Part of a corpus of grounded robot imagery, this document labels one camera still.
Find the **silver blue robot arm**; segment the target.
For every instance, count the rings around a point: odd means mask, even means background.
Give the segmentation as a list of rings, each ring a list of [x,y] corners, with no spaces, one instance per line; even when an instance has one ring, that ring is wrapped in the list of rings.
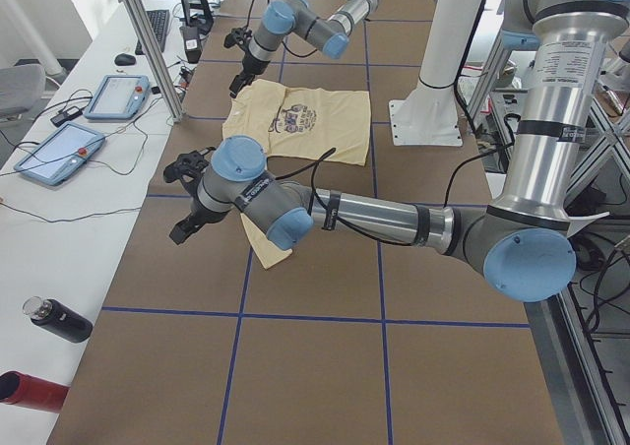
[[[510,23],[539,40],[535,83],[507,181],[491,199],[461,171],[453,86],[478,0],[440,0],[428,25],[410,0],[363,22],[376,0],[346,0],[330,19],[307,0],[272,2],[254,32],[226,40],[244,57],[228,118],[197,128],[199,153],[148,199],[158,260],[152,285],[174,307],[370,317],[379,289],[401,305],[423,295],[538,302],[576,271],[564,210],[606,43],[624,0],[508,0]]]
[[[330,18],[315,14],[306,0],[274,0],[264,11],[259,27],[234,28],[223,46],[238,46],[243,52],[242,70],[229,86],[232,98],[262,75],[274,53],[292,33],[324,55],[338,59],[346,51],[355,26],[378,8],[379,0],[346,0]]]

